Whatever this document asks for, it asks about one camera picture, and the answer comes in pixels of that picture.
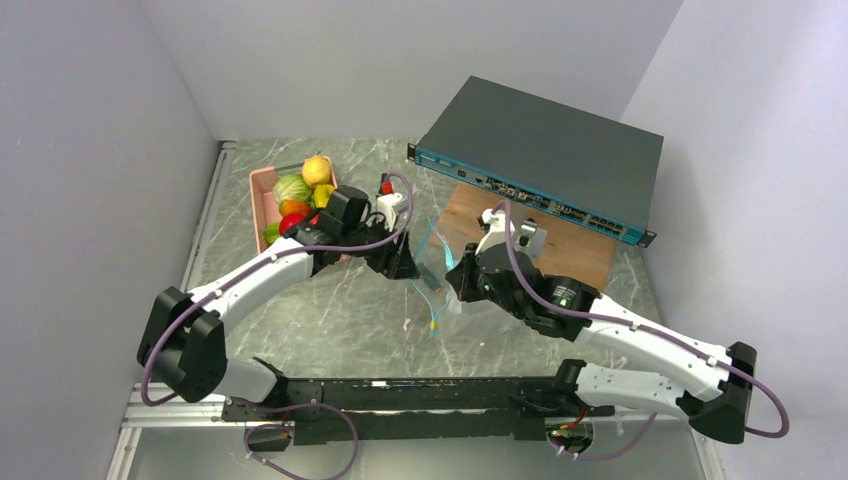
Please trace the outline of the clear zip top bag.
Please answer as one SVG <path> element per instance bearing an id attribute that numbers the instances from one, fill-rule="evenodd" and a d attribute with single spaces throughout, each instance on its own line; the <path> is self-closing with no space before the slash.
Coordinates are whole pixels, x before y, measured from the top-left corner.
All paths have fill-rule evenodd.
<path id="1" fill-rule="evenodd" d="M 456 266 L 454 253 L 433 218 L 427 220 L 425 233 L 413 251 L 419 272 L 411 286 L 423 297 L 429 313 L 425 315 L 430 337 L 447 338 L 478 328 L 489 313 L 484 302 L 461 302 L 445 275 Z"/>

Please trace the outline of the green cabbage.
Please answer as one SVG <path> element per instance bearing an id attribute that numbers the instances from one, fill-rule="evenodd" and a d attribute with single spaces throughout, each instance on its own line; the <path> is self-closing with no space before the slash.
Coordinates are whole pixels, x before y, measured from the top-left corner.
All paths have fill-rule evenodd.
<path id="1" fill-rule="evenodd" d="M 277 204 L 286 200 L 309 203 L 312 198 L 312 188 L 301 174 L 296 173 L 281 176 L 273 185 L 271 193 Z"/>

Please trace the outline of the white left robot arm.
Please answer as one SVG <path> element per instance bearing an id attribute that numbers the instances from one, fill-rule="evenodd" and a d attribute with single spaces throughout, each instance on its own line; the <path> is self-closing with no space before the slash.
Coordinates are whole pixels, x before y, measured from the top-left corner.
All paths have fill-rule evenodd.
<path id="1" fill-rule="evenodd" d="M 226 339 L 232 328 L 344 255 L 365 259 L 387 279 L 417 278 L 409 247 L 412 211 L 409 192 L 369 200 L 365 192 L 341 186 L 326 207 L 292 224 L 262 253 L 222 278 L 189 292 L 162 291 L 137 354 L 143 403 L 165 403 L 149 393 L 150 381 L 157 379 L 171 389 L 172 398 L 198 402 L 210 394 L 226 395 L 246 401 L 261 419 L 279 417 L 291 402 L 288 378 L 267 361 L 230 354 Z"/>

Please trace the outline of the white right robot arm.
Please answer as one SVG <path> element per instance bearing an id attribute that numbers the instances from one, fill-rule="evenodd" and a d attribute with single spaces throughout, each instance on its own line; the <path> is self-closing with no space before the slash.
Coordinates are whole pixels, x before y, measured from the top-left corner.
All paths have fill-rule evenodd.
<path id="1" fill-rule="evenodd" d="M 584 360 L 560 365 L 551 401 L 557 411 L 625 407 L 683 419 L 719 442 L 740 444 L 753 393 L 756 350 L 687 337 L 641 317 L 597 289 L 567 276 L 544 275 L 504 246 L 481 254 L 467 246 L 445 279 L 458 299 L 489 301 L 537 333 L 619 353 L 637 370 L 619 371 Z"/>

